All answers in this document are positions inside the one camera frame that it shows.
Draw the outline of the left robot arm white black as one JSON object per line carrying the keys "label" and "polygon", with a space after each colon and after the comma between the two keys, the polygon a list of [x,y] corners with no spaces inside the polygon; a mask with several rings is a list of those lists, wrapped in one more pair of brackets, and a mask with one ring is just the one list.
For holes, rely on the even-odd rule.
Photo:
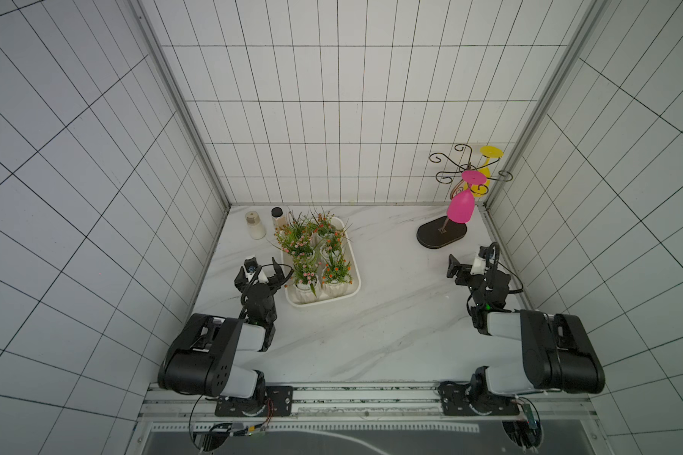
{"label": "left robot arm white black", "polygon": [[244,261],[234,285],[241,292],[238,317],[193,314],[171,343],[157,374],[157,384],[183,395],[218,401],[216,413],[260,415],[274,413],[292,388],[271,387],[265,375],[234,363],[239,352],[263,353],[275,336],[274,296],[291,278],[293,268],[272,260],[273,274],[254,257]]}

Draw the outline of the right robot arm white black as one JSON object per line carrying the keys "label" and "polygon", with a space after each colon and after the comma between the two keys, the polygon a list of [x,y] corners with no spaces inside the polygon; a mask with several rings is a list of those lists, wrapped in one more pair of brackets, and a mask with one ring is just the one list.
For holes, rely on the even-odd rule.
{"label": "right robot arm white black", "polygon": [[439,384],[448,416],[514,416],[514,400],[537,392],[599,394],[605,373],[581,320],[573,315],[508,310],[511,277],[498,269],[495,243],[482,246],[471,264],[449,257],[447,277],[470,291],[466,309],[477,332],[518,341],[521,358],[507,365],[481,366],[466,383]]}

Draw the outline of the potted gypsophila red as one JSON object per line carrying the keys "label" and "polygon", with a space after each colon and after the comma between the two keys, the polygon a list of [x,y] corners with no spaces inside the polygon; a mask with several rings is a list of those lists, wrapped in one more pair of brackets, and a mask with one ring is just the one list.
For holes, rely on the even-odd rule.
{"label": "potted gypsophila red", "polygon": [[303,236],[307,233],[309,218],[305,214],[295,214],[292,210],[290,210],[286,218],[288,218],[288,223],[286,223],[286,226],[288,227],[288,231],[290,233],[297,237]]}

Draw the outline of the potted gypsophila pink centre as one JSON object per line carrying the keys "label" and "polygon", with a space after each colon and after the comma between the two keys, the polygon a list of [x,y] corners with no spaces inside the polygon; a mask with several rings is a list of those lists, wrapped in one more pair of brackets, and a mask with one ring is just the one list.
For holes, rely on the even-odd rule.
{"label": "potted gypsophila pink centre", "polygon": [[313,245],[313,232],[309,227],[307,233],[300,237],[290,233],[287,226],[282,227],[282,229],[275,229],[274,236],[278,248],[291,256],[293,261],[296,258],[314,258],[316,256],[316,248]]}

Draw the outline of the potted gypsophila small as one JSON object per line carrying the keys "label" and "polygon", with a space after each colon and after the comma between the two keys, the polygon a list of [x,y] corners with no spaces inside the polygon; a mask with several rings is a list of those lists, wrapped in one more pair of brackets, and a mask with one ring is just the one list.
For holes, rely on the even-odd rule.
{"label": "potted gypsophila small", "polygon": [[319,250],[324,261],[343,254],[346,242],[344,229],[332,229],[320,237]]}

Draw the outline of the potted gypsophila red-orange front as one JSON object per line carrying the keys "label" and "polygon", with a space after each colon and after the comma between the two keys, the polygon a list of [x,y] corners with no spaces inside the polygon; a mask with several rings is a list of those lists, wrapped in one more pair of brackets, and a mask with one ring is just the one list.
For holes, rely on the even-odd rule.
{"label": "potted gypsophila red-orange front", "polygon": [[340,229],[334,224],[335,214],[328,210],[313,212],[310,216],[309,228],[320,237],[334,235]]}

